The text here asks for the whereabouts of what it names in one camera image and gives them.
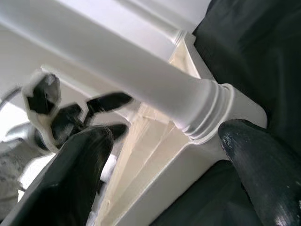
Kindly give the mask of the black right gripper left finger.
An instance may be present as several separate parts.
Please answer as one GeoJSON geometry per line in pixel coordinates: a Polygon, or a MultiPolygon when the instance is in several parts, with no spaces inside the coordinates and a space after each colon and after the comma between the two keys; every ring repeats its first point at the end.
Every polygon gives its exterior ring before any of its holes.
{"type": "Polygon", "coordinates": [[[113,144],[112,132],[102,126],[69,138],[1,225],[84,226],[113,144]]]}

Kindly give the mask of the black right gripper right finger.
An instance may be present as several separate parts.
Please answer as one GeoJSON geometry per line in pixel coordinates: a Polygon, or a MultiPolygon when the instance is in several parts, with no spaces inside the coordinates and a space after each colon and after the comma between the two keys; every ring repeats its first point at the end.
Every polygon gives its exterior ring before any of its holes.
{"type": "Polygon", "coordinates": [[[301,157],[267,129],[232,119],[218,128],[223,150],[265,226],[301,224],[301,157]]]}

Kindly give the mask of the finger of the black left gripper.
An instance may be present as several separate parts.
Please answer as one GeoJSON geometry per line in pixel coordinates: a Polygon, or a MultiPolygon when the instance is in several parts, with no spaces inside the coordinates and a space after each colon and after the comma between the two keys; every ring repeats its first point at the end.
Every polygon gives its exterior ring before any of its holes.
{"type": "Polygon", "coordinates": [[[130,103],[132,97],[123,92],[112,92],[87,101],[89,113],[104,113],[119,109],[130,103]]]}
{"type": "Polygon", "coordinates": [[[123,137],[128,131],[128,126],[125,124],[110,125],[110,131],[113,137],[123,137]]]}

